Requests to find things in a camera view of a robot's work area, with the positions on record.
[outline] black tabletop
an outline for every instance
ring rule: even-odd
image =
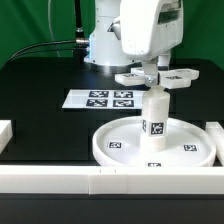
[[[206,60],[176,60],[173,68],[192,68],[200,78],[190,88],[169,90],[170,117],[204,127],[224,120],[224,72]],[[20,59],[0,73],[0,119],[13,121],[14,138],[1,164],[96,165],[92,136],[108,121],[140,115],[140,110],[63,110],[70,89],[147,90],[124,87],[114,75],[92,71],[72,58]]]
[[[170,117],[204,127],[224,120],[224,72],[207,60],[175,60],[200,78],[170,90]],[[92,136],[108,121],[140,110],[63,110],[70,89],[146,90],[124,87],[113,75],[72,58],[17,60],[0,73],[0,120],[13,120],[14,137],[0,164],[97,165]],[[5,195],[0,223],[223,223],[223,195]]]

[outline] round plate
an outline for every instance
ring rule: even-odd
[[[191,167],[212,166],[216,147],[202,129],[168,119],[166,149],[140,150],[142,118],[127,117],[100,127],[93,136],[93,155],[102,166]]]

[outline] white panel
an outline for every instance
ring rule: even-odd
[[[11,121],[0,121],[0,154],[12,138]]]

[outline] green backdrop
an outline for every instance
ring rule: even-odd
[[[55,40],[74,39],[73,0],[51,0]],[[86,36],[94,29],[94,0],[81,0]],[[224,1],[184,0],[184,39],[173,51],[176,58],[204,58],[224,69]],[[48,0],[0,0],[0,65],[25,46],[51,41]],[[71,52],[61,52],[71,57]],[[39,53],[35,56],[57,56]]]

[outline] white cylinder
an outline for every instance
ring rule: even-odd
[[[163,90],[163,87],[155,86],[143,96],[140,148],[146,153],[162,151],[166,146],[170,94]]]

